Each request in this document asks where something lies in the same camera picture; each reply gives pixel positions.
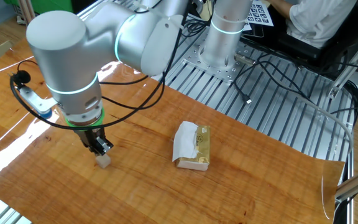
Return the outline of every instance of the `yellow tissue box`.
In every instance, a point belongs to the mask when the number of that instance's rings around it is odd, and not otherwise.
[[[209,165],[209,147],[210,147],[209,126],[200,125],[197,128],[196,149],[198,151],[196,158],[181,157],[177,159],[177,167],[194,170],[206,171]]]

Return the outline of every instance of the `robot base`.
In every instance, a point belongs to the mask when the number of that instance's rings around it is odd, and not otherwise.
[[[201,46],[203,46],[206,40],[208,29],[209,28],[205,29],[204,32],[194,42],[194,44],[187,50],[183,56],[184,61],[189,65],[204,71],[208,75],[212,75],[224,82],[232,83],[240,73],[241,68],[244,66],[243,63],[237,61],[232,67],[216,68],[213,65],[204,63],[200,58]],[[247,53],[247,50],[244,47],[238,47],[236,52],[239,54],[244,54]]]

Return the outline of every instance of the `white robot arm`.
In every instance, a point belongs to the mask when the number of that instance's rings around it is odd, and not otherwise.
[[[155,7],[142,12],[106,2],[85,21],[70,12],[46,12],[29,24],[27,40],[53,96],[48,107],[54,100],[70,126],[101,123],[103,105],[96,71],[108,62],[122,61],[149,76],[166,69],[188,1],[154,2]],[[44,100],[30,88],[23,86],[19,92],[40,114],[46,113],[46,101],[35,102]],[[97,156],[112,147],[103,128],[75,132]]]

